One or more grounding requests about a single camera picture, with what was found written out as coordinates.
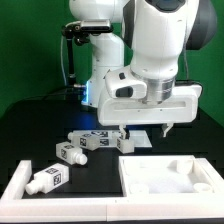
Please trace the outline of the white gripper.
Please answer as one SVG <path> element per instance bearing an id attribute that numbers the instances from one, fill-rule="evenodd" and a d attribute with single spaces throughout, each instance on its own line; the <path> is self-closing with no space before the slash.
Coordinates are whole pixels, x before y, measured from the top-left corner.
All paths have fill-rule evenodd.
<path id="1" fill-rule="evenodd" d="M 188 123 L 196 118 L 201 92 L 199 84 L 177 86 L 167 100 L 152 105 L 130 98 L 113 99 L 103 90 L 97 110 L 98 121 L 103 126 L 120 125 L 122 139 L 129 138 L 125 125 L 144 124 L 163 124 L 162 133 L 166 137 L 173 123 Z"/>

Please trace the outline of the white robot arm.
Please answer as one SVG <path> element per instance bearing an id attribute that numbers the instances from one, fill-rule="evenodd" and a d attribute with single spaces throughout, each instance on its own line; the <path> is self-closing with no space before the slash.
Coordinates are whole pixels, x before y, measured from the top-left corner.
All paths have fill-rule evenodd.
<path id="1" fill-rule="evenodd" d="M 202 87 L 175 82 L 179 56 L 204 47 L 217 17 L 210 0 L 69 0 L 83 41 L 90 37 L 92 75 L 84 103 L 103 126 L 175 123 L 195 119 Z"/>

